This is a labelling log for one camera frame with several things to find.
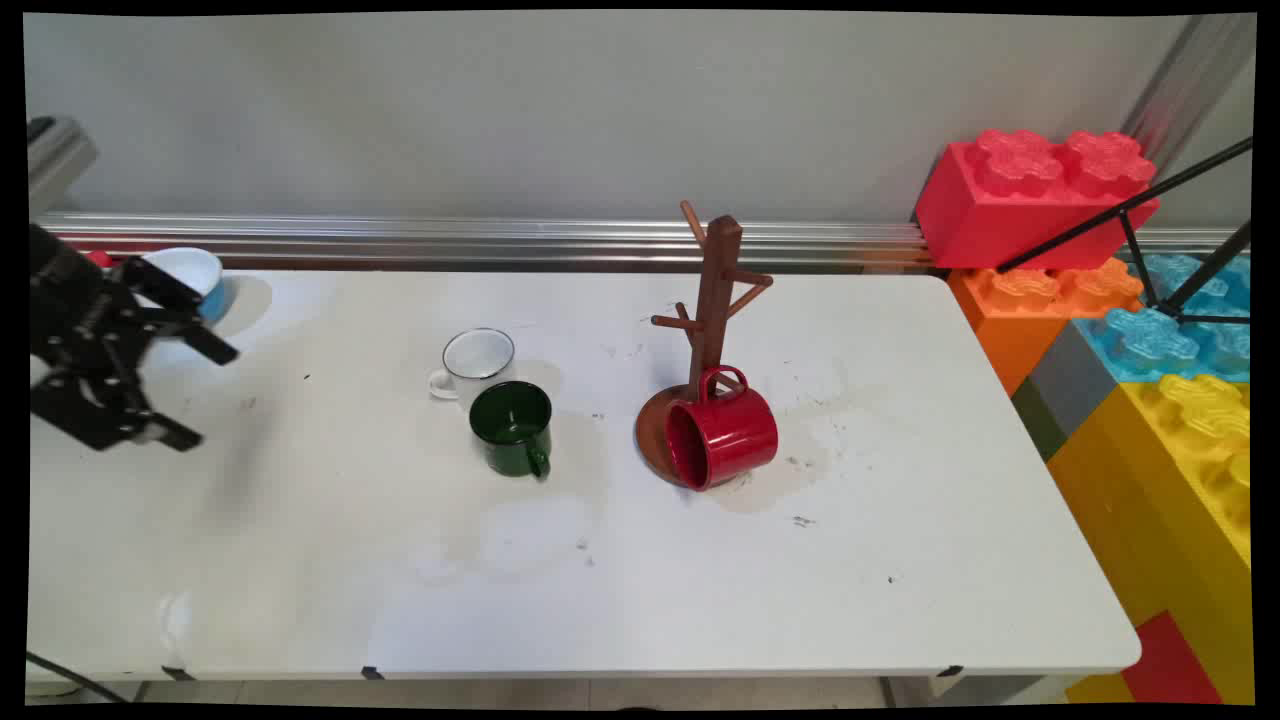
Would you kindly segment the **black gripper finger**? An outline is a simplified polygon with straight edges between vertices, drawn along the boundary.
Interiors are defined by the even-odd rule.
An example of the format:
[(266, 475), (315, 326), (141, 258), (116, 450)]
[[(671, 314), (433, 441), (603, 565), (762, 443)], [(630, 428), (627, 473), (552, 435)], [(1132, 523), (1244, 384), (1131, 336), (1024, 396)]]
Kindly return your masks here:
[(110, 273), (110, 322), (145, 341), (174, 340), (225, 366), (241, 352), (212, 328), (230, 306), (221, 270), (207, 292), (196, 290), (143, 258), (131, 258)]
[(29, 410), (97, 451), (129, 441), (186, 452), (204, 441), (198, 432), (155, 410), (136, 378), (50, 372), (31, 388)]

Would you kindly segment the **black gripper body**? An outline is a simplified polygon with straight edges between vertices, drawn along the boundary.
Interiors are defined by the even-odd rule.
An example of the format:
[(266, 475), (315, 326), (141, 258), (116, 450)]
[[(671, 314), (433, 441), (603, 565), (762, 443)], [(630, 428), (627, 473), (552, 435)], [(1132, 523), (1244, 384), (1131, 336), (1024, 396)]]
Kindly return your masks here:
[(138, 297), (154, 297), (154, 265), (110, 270), (37, 224), (29, 233), (29, 351), (49, 370), (134, 377), (154, 340)]

